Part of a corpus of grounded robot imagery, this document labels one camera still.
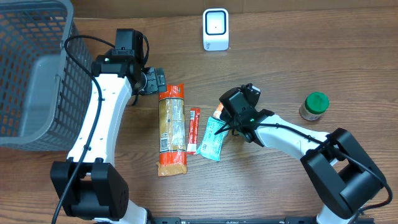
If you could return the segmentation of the small orange carton box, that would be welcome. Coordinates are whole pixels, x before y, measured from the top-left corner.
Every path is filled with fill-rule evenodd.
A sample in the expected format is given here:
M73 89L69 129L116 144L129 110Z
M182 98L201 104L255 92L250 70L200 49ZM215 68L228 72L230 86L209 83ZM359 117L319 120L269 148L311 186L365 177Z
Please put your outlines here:
M218 105L217 109L216 109L216 110L214 111L214 113L213 113L213 117L214 117L215 119L218 119L218 120L221 119L220 117L221 117L221 113L222 113L223 108L224 108L223 104L220 103L220 104Z

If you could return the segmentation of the teal tissue packet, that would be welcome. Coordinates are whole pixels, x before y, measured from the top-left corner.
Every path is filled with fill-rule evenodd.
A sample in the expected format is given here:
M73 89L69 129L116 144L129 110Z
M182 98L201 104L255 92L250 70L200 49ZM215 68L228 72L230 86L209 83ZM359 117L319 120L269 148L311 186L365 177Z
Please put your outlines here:
M211 159L219 162L222 145L226 136L228 135L228 132L224 131L219 134L215 133L219 129L224 128L228 128L228 125L224 121L209 117L202 142L197 149L197 154L203 156L206 159Z

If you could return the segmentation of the red stick sachet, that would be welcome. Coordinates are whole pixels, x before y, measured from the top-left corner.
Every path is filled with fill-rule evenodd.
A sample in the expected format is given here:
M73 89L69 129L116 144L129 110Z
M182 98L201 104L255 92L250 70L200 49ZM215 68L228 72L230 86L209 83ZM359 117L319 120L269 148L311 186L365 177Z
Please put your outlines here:
M199 108L190 109L190 125L188 131L188 144L187 144L187 154L189 155L194 155L197 153L200 111L201 109Z

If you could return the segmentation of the orange spaghetti pasta packet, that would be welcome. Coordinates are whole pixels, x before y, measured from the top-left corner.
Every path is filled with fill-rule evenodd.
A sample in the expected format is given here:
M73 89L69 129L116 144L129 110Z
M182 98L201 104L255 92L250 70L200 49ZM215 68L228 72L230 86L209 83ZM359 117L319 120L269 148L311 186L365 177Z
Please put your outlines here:
M167 85L159 94L158 176L187 173L184 84Z

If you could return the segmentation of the green lid jar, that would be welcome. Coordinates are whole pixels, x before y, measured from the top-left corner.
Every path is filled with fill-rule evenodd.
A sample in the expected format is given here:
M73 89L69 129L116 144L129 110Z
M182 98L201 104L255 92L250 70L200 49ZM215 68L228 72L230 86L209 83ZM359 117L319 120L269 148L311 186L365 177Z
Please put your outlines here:
M330 101L326 94L313 92L307 96L299 108L299 113L303 119L315 121L328 109Z

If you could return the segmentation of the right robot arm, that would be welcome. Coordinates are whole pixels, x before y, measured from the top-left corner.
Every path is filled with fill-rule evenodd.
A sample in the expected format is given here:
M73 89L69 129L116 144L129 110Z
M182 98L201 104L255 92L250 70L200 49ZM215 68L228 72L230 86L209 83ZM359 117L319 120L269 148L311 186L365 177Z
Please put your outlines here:
M360 143L347 130L312 131L284 121L272 111L257 111L260 89L248 83L220 97L217 132L232 131L246 142L278 149L301 161L323 208L307 223L359 223L366 210L392 201L387 180Z

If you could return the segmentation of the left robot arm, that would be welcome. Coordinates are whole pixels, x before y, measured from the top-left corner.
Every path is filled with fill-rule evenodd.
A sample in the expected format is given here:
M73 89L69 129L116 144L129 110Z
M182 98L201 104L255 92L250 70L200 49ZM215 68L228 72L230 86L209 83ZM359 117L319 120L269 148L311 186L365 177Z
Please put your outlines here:
M92 91L80 133L66 161L54 162L50 178L59 197L52 222L60 211L96 223L154 223L151 212L129 198L129 187L115 168L119 127L130 98L166 91L162 68L147 67L147 37L134 29L118 29L116 41L86 68L63 48L91 79Z

